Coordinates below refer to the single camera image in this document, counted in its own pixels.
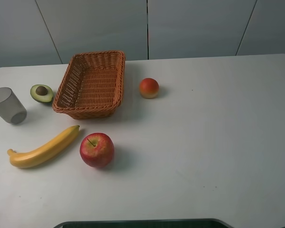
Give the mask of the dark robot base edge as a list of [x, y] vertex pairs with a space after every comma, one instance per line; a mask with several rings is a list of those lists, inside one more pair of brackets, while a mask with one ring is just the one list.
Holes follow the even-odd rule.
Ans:
[[158, 219], [115, 221], [68, 221], [55, 228], [231, 228], [218, 219]]

